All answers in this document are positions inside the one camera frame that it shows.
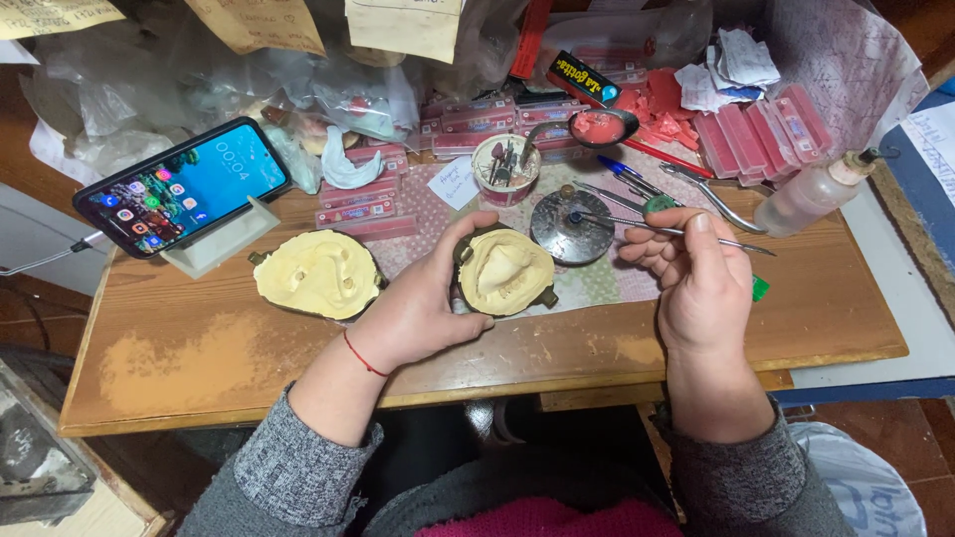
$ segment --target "charging cable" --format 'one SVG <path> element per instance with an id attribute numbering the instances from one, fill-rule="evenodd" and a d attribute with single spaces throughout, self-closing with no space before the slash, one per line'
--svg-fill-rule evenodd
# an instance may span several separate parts
<path id="1" fill-rule="evenodd" d="M 47 263 L 50 263 L 50 261 L 56 261 L 57 259 L 61 257 L 66 257 L 70 255 L 71 253 L 76 253 L 78 251 L 83 251 L 84 249 L 92 248 L 98 245 L 99 243 L 102 243 L 105 240 L 106 240 L 106 234 L 103 233 L 102 231 L 97 231 L 96 233 L 92 235 L 89 235 L 80 239 L 74 245 L 72 245 L 70 249 L 65 249 L 57 254 L 51 255 L 50 257 L 46 259 L 34 261 L 32 263 L 28 263 L 27 265 L 24 265 L 23 267 L 17 267 L 11 270 L 0 270 L 0 276 L 13 276 L 17 272 L 23 272 L 24 270 L 29 270 L 29 269 L 39 267 L 40 265 L 46 265 Z"/>

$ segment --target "small plastic cup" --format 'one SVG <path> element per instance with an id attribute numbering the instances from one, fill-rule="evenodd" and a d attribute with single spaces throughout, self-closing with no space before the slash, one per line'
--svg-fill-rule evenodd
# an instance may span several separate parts
<path id="1" fill-rule="evenodd" d="M 481 196 L 483 196 L 489 204 L 500 207 L 510 207 L 520 203 L 521 200 L 527 197 L 531 186 L 541 173 L 541 152 L 535 147 L 527 157 L 527 163 L 523 167 L 520 166 L 520 163 L 514 166 L 512 182 L 520 183 L 514 186 L 492 185 L 491 168 L 493 167 L 492 162 L 494 158 L 491 156 L 491 151 L 498 143 L 500 143 L 506 151 L 508 142 L 513 144 L 514 154 L 520 158 L 520 153 L 524 150 L 524 144 L 527 143 L 527 138 L 510 133 L 492 136 L 483 141 L 471 155 L 471 171 L 474 173 L 475 178 L 477 178 L 477 185 L 480 187 Z"/>

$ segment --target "phone screen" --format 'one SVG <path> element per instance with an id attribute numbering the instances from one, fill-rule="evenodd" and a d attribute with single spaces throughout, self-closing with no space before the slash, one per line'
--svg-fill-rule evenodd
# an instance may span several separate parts
<path id="1" fill-rule="evenodd" d="M 240 125 L 78 200 L 88 218 L 127 246 L 153 254 L 287 181 L 249 125 Z"/>

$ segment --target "wall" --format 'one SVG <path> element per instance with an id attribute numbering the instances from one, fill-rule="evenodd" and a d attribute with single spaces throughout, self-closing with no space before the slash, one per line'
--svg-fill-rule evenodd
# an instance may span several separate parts
<path id="1" fill-rule="evenodd" d="M 70 247 L 95 230 L 0 183 L 0 266 L 12 269 Z M 26 274 L 93 295 L 111 243 L 68 255 Z"/>

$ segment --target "wooden table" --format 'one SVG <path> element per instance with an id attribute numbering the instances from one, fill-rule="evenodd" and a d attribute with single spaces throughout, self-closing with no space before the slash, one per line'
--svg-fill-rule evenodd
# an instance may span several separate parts
<path id="1" fill-rule="evenodd" d="M 750 216 L 760 196 L 719 194 Z M 245 256 L 314 227 L 315 199 L 272 204 L 282 223 L 193 281 L 163 262 L 117 253 L 104 271 L 59 422 L 63 436 L 261 419 L 340 326 L 271 307 Z M 859 249 L 834 214 L 777 241 L 745 235 L 779 257 L 753 256 L 772 287 L 753 305 L 747 355 L 757 371 L 907 354 Z M 407 367 L 383 407 L 624 386 L 664 379 L 656 302 L 500 322 L 480 339 Z M 767 374 L 772 386 L 779 374 Z"/>

